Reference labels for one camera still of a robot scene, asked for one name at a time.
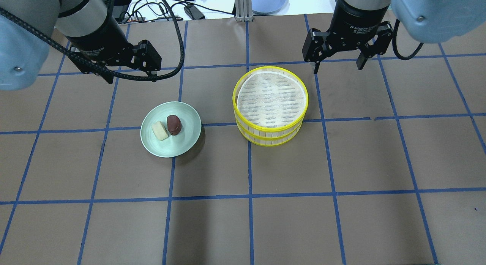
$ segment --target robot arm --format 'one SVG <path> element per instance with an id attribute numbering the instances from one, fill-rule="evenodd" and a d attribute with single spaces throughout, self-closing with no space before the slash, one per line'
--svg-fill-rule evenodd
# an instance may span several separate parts
<path id="1" fill-rule="evenodd" d="M 78 69 L 101 75 L 108 83 L 113 75 L 100 74 L 98 67 L 123 65 L 149 76 L 160 70 L 162 58 L 151 43 L 130 44 L 102 0 L 0 0 L 0 7 L 46 36 L 55 25 L 70 40 L 68 56 Z M 0 35 L 0 90 L 30 86 L 47 57 L 47 44 L 4 16 Z"/>
<path id="2" fill-rule="evenodd" d="M 382 22 L 390 4 L 398 21 L 421 43 L 445 42 L 486 21 L 486 0 L 336 0 L 329 29 L 309 29 L 302 48 L 304 61 L 316 63 L 317 73 L 327 57 L 359 49 L 356 64 L 362 69 L 367 59 L 387 51 L 396 34 L 397 24 L 393 30 L 390 22 Z M 410 59 L 415 54 L 400 58 Z"/>

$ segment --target light green plate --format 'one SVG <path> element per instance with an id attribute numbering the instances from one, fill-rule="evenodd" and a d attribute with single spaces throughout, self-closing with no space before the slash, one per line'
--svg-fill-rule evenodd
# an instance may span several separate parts
<path id="1" fill-rule="evenodd" d="M 167 128 L 167 116 L 176 115 L 182 123 L 181 132 L 167 139 L 158 140 L 151 126 L 161 121 Z M 142 122 L 140 139 L 145 149 L 155 156 L 170 158 L 188 151 L 201 134 L 201 118 L 197 111 L 183 102 L 167 102 L 152 109 Z"/>

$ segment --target plate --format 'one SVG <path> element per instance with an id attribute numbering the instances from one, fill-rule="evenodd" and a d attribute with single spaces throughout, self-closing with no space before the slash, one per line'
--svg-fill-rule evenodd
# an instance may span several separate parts
<path id="1" fill-rule="evenodd" d="M 158 140 L 151 126 L 161 121 L 167 128 L 167 116 L 176 115 L 182 123 L 181 132 L 167 139 Z M 140 139 L 145 149 L 155 156 L 170 158 L 184 154 L 199 139 L 201 134 L 201 118 L 197 111 L 183 102 L 167 102 L 154 109 L 144 118 L 140 128 Z"/>
<path id="2" fill-rule="evenodd" d="M 272 14 L 278 12 L 285 0 L 251 0 L 251 8 L 255 14 Z"/>

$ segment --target grid line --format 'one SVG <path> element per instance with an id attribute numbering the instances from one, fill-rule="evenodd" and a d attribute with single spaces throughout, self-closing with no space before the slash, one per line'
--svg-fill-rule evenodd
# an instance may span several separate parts
<path id="1" fill-rule="evenodd" d="M 36 132 L 35 140 L 33 142 L 32 149 L 31 149 L 31 152 L 29 154 L 29 158 L 27 160 L 27 164 L 25 166 L 24 173 L 22 175 L 21 184 L 19 186 L 19 190 L 17 191 L 17 196 L 15 197 L 15 201 L 14 201 L 13 206 L 12 206 L 12 211 L 10 212 L 10 216 L 8 218 L 8 221 L 7 221 L 7 226 L 5 227 L 5 231 L 4 231 L 3 236 L 2 236 L 2 241 L 0 242 L 0 254 L 2 254 L 3 246 L 5 245 L 5 240 L 7 239 L 8 231 L 10 229 L 12 219 L 14 218 L 14 213 L 15 213 L 15 210 L 17 208 L 19 198 L 21 197 L 21 193 L 22 193 L 22 189 L 23 189 L 23 186 L 24 186 L 24 183 L 25 183 L 25 179 L 27 178 L 27 173 L 29 172 L 29 167 L 30 167 L 30 164 L 31 164 L 31 161 L 32 161 L 32 156 L 33 156 L 33 153 L 35 151 L 35 146 L 37 146 L 37 142 L 38 142 L 38 139 L 39 139 L 39 136 L 40 136 L 40 131 L 42 130 L 42 126 L 44 125 L 44 121 L 46 119 L 47 111 L 49 110 L 50 101 L 52 100 L 52 96 L 54 95 L 54 90 L 56 88 L 57 80 L 59 79 L 59 73 L 61 72 L 61 68 L 62 68 L 62 64 L 64 63 L 64 59 L 66 59 L 66 55 L 63 55 L 62 58 L 61 58 L 59 68 L 57 70 L 58 74 L 54 78 L 54 82 L 52 83 L 52 88 L 50 89 L 50 93 L 49 93 L 49 97 L 47 99 L 46 107 L 44 108 L 44 113 L 42 114 L 42 119 L 40 120 L 39 128 Z"/>
<path id="2" fill-rule="evenodd" d="M 305 20 L 305 25 L 306 25 L 306 28 L 307 28 L 307 31 L 308 31 L 310 28 L 309 28 L 309 21 L 307 19 L 307 14 L 304 14 L 304 20 Z M 341 219 L 340 219 L 340 216 L 339 216 L 339 207 L 338 207 L 338 202 L 337 202 L 336 186 L 335 186 L 334 175 L 333 175 L 333 165 L 331 163 L 331 155 L 330 155 L 329 142 L 328 142 L 328 133 L 327 133 L 327 129 L 326 129 L 326 121 L 325 121 L 324 110 L 323 110 L 323 106 L 322 106 L 321 89 L 319 87 L 319 79 L 317 78 L 317 74 L 314 74 L 314 80 L 316 82 L 317 101 L 319 103 L 319 111 L 321 113 L 321 124 L 322 124 L 323 136 L 324 136 L 324 144 L 325 144 L 325 147 L 326 147 L 326 156 L 327 156 L 327 160 L 328 160 L 329 179 L 330 179 L 332 196 L 333 196 L 333 204 L 334 204 L 334 208 L 335 208 L 336 227 L 337 227 L 337 235 L 338 235 L 338 239 L 339 239 L 339 248 L 340 248 L 340 251 L 341 251 L 341 260 L 342 260 L 343 265 L 346 265 L 346 253 L 345 253 L 345 249 L 344 249 L 344 241 L 342 239 Z"/>
<path id="3" fill-rule="evenodd" d="M 469 117 L 469 116 L 486 116 L 486 113 L 461 113 L 461 114 L 436 114 L 436 115 L 404 115 L 404 116 L 381 116 L 374 119 L 370 117 L 356 117 L 356 118 L 324 118 L 325 122 L 332 121 L 371 121 L 371 120 L 394 120 L 399 119 L 410 119 L 410 118 L 453 118 L 453 117 Z M 304 123 L 318 123 L 321 119 L 305 119 Z M 211 126 L 228 126 L 236 125 L 236 123 L 203 123 L 204 127 Z M 61 129 L 61 130 L 41 130 L 41 134 L 48 133 L 86 133 L 86 132 L 103 132 L 103 131 L 113 131 L 113 130 L 137 130 L 140 126 L 120 126 L 120 127 L 109 127 L 109 128 L 90 128 L 90 129 Z M 26 130 L 26 131 L 0 131 L 0 135 L 17 135 L 17 134 L 36 134 L 37 130 Z"/>
<path id="4" fill-rule="evenodd" d="M 246 71 L 250 71 L 250 30 L 245 21 Z M 248 225 L 250 230 L 250 265 L 255 265 L 255 248 L 253 238 L 253 177 L 251 165 L 251 142 L 248 141 Z"/>
<path id="5" fill-rule="evenodd" d="M 486 54 L 445 54 L 446 57 L 476 57 L 476 56 L 486 56 Z M 427 58 L 443 58 L 444 55 L 416 55 L 414 59 L 427 59 Z M 388 60 L 399 60 L 396 56 L 381 57 L 382 61 Z M 326 62 L 353 62 L 356 58 L 346 58 L 346 59 L 324 59 L 321 63 Z M 368 61 L 377 61 L 377 58 L 368 59 Z M 250 66 L 275 66 L 275 65 L 293 65 L 293 64 L 308 64 L 305 61 L 285 61 L 285 62 L 260 62 L 260 63 L 249 63 Z M 206 66 L 185 66 L 185 69 L 195 69 L 195 68 L 228 68 L 233 66 L 246 66 L 246 63 L 241 64 L 224 64 L 224 65 L 206 65 Z M 175 66 L 167 66 L 160 68 L 161 71 L 175 69 Z M 122 73 L 135 73 L 139 70 L 137 69 L 121 69 Z M 82 75 L 82 72 L 71 72 L 71 73 L 42 73 L 38 76 L 64 76 L 64 75 Z"/>
<path id="6" fill-rule="evenodd" d="M 418 189 L 421 194 L 427 193 L 448 193 L 448 192 L 484 192 L 486 187 L 469 187 L 469 188 L 431 188 Z M 285 197 L 314 197 L 314 196 L 371 196 L 371 195 L 389 195 L 389 194 L 414 194 L 414 189 L 405 190 L 378 190 L 378 191 L 342 191 L 342 192 L 298 192 L 298 193 L 263 193 L 252 194 L 252 198 L 285 198 Z M 245 199 L 249 198 L 248 194 L 235 195 L 213 195 L 213 196 L 181 196 L 172 197 L 172 201 L 188 200 L 212 200 L 212 199 Z M 141 197 L 141 198 L 103 198 L 103 199 L 59 199 L 59 200 L 20 200 L 18 205 L 37 205 L 37 204 L 67 204 L 67 203 L 119 203 L 119 202 L 150 202 L 150 201 L 168 201 L 168 197 Z M 0 201 L 0 205 L 12 205 L 15 201 Z"/>
<path id="7" fill-rule="evenodd" d="M 393 115 L 395 117 L 394 119 L 396 121 L 396 126 L 398 128 L 398 132 L 399 132 L 399 135 L 400 135 L 401 144 L 403 146 L 403 151 L 405 152 L 405 157 L 406 157 L 406 161 L 407 161 L 407 164 L 408 164 L 408 170 L 410 172 L 410 177 L 412 178 L 413 191 L 415 192 L 415 196 L 417 197 L 418 208 L 419 208 L 420 214 L 422 216 L 425 234 L 427 236 L 427 240 L 429 241 L 429 246 L 430 246 L 430 250 L 431 250 L 431 253 L 432 253 L 432 258 L 434 259 L 434 263 L 438 264 L 439 262 L 437 260 L 434 242 L 432 241 L 432 236 L 431 236 L 430 230 L 429 230 L 429 224 L 427 223 L 427 217 L 425 215 L 425 211 L 424 211 L 423 204 L 422 204 L 422 198 L 420 197 L 420 192 L 418 191 L 417 180 L 415 179 L 415 173 L 413 172 L 412 161 L 410 160 L 410 155 L 408 153 L 408 148 L 407 148 L 407 144 L 406 144 L 406 141 L 405 141 L 405 137 L 403 135 L 403 130 L 401 129 L 400 119 L 398 118 L 398 114 L 396 112 L 396 107 L 395 107 L 393 96 L 392 96 L 392 93 L 391 93 L 391 90 L 390 90 L 390 85 L 388 84 L 387 75 L 385 73 L 385 69 L 383 67 L 381 57 L 379 55 L 378 55 L 378 63 L 380 65 L 380 70 L 382 72 L 385 87 L 387 87 L 387 93 L 388 93 L 388 96 L 390 98 L 390 104 L 392 106 Z"/>
<path id="8" fill-rule="evenodd" d="M 187 31 L 189 28 L 189 23 L 186 21 L 184 25 L 184 52 L 186 52 L 186 40 Z M 182 64 L 180 82 L 179 82 L 179 98 L 178 101 L 181 102 L 182 99 L 182 80 L 184 79 L 184 69 L 185 64 Z M 162 250 L 162 264 L 167 263 L 167 248 L 169 246 L 169 227 L 170 227 L 170 212 L 172 211 L 172 192 L 174 191 L 174 175 L 175 175 L 175 157 L 172 157 L 172 166 L 170 167 L 170 183 L 169 183 L 169 197 L 167 198 L 167 215 L 165 217 L 165 233 L 164 233 L 164 246 Z"/>
<path id="9" fill-rule="evenodd" d="M 457 92 L 461 96 L 462 102 L 464 104 L 465 109 L 467 110 L 467 115 L 471 118 L 472 126 L 474 127 L 474 130 L 476 131 L 476 134 L 478 136 L 479 142 L 481 143 L 481 147 L 483 148 L 484 153 L 486 154 L 486 144 L 484 144 L 483 137 L 481 136 L 481 133 L 479 132 L 478 125 L 476 125 L 476 121 L 474 120 L 474 117 L 471 113 L 471 109 L 467 105 L 467 102 L 465 100 L 464 94 L 462 93 L 461 88 L 459 87 L 459 83 L 457 83 L 457 79 L 454 75 L 454 71 L 451 67 L 451 64 L 449 64 L 449 60 L 447 59 L 446 53 L 444 52 L 444 48 L 442 47 L 441 44 L 439 44 L 440 51 L 442 52 L 442 56 L 444 57 L 444 61 L 446 61 L 447 68 L 449 70 L 449 73 L 451 74 L 451 77 L 454 81 L 454 85 L 456 86 Z"/>
<path id="10" fill-rule="evenodd" d="M 126 39 L 128 39 L 129 33 L 130 33 L 130 25 L 128 25 L 127 29 L 126 29 L 126 34 L 125 34 Z M 90 226 L 91 213 L 92 213 L 92 210 L 93 210 L 93 203 L 94 203 L 93 200 L 94 200 L 94 197 L 95 197 L 95 194 L 96 194 L 96 187 L 98 185 L 99 171 L 101 170 L 101 164 L 102 164 L 102 161 L 103 161 L 104 148 L 106 146 L 106 139 L 108 138 L 108 132 L 109 132 L 110 121 L 111 121 L 111 114 L 113 112 L 113 106 L 115 104 L 115 97 L 116 97 L 116 94 L 117 94 L 119 80 L 120 80 L 120 78 L 117 77 L 116 80 L 115 80 L 115 84 L 113 86 L 113 94 L 111 95 L 110 108 L 108 110 L 108 116 L 106 118 L 106 126 L 105 126 L 105 132 L 104 132 L 104 137 L 103 137 L 103 143 L 102 143 L 101 148 L 99 150 L 99 158 L 98 158 L 98 164 L 96 166 L 96 173 L 95 173 L 94 182 L 93 182 L 93 189 L 92 189 L 92 194 L 91 194 L 91 198 L 90 198 L 90 205 L 88 206 L 88 213 L 86 215 L 85 227 L 83 229 L 83 237 L 81 239 L 81 245 L 80 245 L 80 248 L 79 248 L 78 261 L 77 261 L 78 265 L 81 264 L 81 260 L 83 258 L 83 251 L 85 249 L 87 232 L 88 232 L 88 228 Z"/>

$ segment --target brown pastry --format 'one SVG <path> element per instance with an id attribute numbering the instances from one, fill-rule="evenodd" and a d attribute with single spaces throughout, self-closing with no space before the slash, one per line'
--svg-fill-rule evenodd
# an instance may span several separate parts
<path id="1" fill-rule="evenodd" d="M 172 136 L 175 136 L 181 132 L 182 123 L 179 117 L 175 115 L 167 116 L 167 130 Z"/>

